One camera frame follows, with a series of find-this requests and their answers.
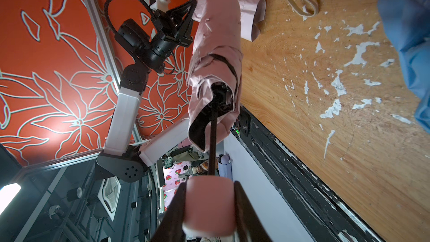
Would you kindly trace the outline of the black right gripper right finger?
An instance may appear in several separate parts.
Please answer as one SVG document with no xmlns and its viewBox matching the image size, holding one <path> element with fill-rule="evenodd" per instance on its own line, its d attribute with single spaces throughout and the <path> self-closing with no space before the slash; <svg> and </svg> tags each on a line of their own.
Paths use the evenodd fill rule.
<svg viewBox="0 0 430 242">
<path fill-rule="evenodd" d="M 234 182 L 235 221 L 239 242 L 271 242 L 240 182 Z"/>
</svg>

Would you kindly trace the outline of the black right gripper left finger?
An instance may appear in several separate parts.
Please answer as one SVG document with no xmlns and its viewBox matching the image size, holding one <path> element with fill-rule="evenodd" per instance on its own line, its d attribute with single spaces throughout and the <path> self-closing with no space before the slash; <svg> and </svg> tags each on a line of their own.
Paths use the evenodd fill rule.
<svg viewBox="0 0 430 242">
<path fill-rule="evenodd" d="M 185 215 L 185 199 L 187 184 L 181 183 L 171 201 L 161 224 L 157 228 L 150 242 L 184 242 L 186 236 L 182 225 Z"/>
</svg>

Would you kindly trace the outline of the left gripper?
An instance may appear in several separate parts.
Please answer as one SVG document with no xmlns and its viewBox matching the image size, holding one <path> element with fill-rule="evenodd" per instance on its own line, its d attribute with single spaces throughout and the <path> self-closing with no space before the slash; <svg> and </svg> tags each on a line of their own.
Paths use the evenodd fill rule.
<svg viewBox="0 0 430 242">
<path fill-rule="evenodd" d="M 151 49 L 155 55 L 165 61 L 177 46 L 188 48 L 191 45 L 193 13 L 196 6 L 197 0 L 189 0 L 168 12 L 155 11 L 152 22 L 156 35 L 151 40 Z"/>
</svg>

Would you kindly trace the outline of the pink sleeved umbrella long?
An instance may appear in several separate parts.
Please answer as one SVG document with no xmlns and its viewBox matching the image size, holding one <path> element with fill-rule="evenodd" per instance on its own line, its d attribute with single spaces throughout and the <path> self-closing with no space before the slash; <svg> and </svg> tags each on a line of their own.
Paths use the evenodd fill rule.
<svg viewBox="0 0 430 242">
<path fill-rule="evenodd" d="M 200 21 L 189 66 L 188 137 L 209 154 L 208 173 L 186 184 L 183 231 L 197 237 L 230 236 L 236 230 L 231 179 L 216 175 L 216 147 L 240 113 L 241 10 L 238 0 L 198 0 Z"/>
</svg>

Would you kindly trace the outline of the blue sleeved umbrella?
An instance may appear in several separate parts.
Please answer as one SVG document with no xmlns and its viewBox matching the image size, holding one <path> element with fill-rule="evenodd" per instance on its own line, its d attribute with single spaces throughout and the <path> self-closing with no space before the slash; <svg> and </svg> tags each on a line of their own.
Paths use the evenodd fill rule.
<svg viewBox="0 0 430 242">
<path fill-rule="evenodd" d="M 384 31 L 398 52 L 406 87 L 419 99 L 414 117 L 430 130 L 430 0 L 378 0 Z"/>
</svg>

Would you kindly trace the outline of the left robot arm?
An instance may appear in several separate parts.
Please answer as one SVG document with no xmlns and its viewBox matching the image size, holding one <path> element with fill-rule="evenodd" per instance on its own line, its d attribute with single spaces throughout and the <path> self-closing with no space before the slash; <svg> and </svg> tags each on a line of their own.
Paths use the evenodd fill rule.
<svg viewBox="0 0 430 242">
<path fill-rule="evenodd" d="M 164 154 L 187 137 L 189 118 L 184 117 L 140 146 L 129 143 L 150 73 L 163 73 L 165 61 L 174 56 L 175 49 L 178 46 L 188 48 L 193 42 L 192 17 L 198 1 L 189 0 L 163 12 L 152 10 L 144 0 L 137 0 L 150 14 L 156 29 L 154 38 L 150 38 L 133 19 L 124 21 L 119 29 L 115 29 L 109 17 L 112 1 L 106 0 L 104 4 L 107 25 L 116 42 L 133 58 L 134 64 L 123 71 L 106 142 L 96 159 L 95 180 L 116 177 L 132 183 L 140 180 Z"/>
</svg>

